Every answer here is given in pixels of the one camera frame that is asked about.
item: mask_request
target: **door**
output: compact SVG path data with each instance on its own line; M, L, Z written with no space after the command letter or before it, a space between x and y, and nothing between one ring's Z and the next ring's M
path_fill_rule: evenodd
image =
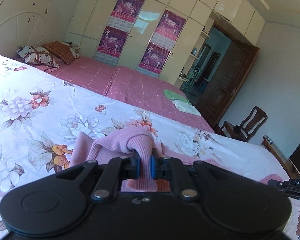
M212 55L209 58L209 61L208 61L207 65L205 66L202 74L198 78L198 81L196 83L197 85L200 85L201 82L204 79L208 79L209 78L209 76L211 75L211 72L212 72L214 66L216 65L216 63L218 62L220 56L221 56L221 54L220 53L216 53L215 51L212 53Z
M196 107L211 127L214 127L245 80L259 48L231 41L218 69L200 97Z

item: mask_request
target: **chair backrest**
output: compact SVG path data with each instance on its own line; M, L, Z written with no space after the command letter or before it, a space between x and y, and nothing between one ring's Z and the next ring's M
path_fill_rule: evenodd
M256 110L256 113L255 113L254 117L252 118L252 120L250 122L248 122L251 119L255 110ZM262 111L261 108L255 106L252 109L249 116L246 119L244 119L242 121L242 123L240 124L241 130L243 130L247 135L247 141L249 141L256 134L258 129L267 121L267 119L268 119L267 114L264 111Z

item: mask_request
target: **pink bedspread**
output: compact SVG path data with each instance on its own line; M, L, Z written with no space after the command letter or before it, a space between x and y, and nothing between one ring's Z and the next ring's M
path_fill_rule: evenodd
M180 112L163 94L165 89L185 97L183 92L165 81L127 67L117 67L104 95L200 130L214 132L202 116Z
M99 61L81 57L69 65L61 65L50 74L69 83L104 95L114 74L114 70L114 67L105 65Z

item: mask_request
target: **door handle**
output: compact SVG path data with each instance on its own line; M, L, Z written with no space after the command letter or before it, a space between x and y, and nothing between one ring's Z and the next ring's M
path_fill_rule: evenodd
M233 96L236 91L237 91L237 88L234 88L231 92L231 96Z

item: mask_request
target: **metal bolt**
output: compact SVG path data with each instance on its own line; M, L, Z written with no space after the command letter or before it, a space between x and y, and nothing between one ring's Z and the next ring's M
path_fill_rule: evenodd
M181 194L186 198L191 198L197 196L198 193L194 189L185 189Z
M138 199L138 198L135 198L135 199L132 200L132 202L135 203L135 204L140 204L141 200Z
M110 192L105 190L105 189L99 189L99 190L96 190L93 195L96 197L96 198L106 198L110 195Z

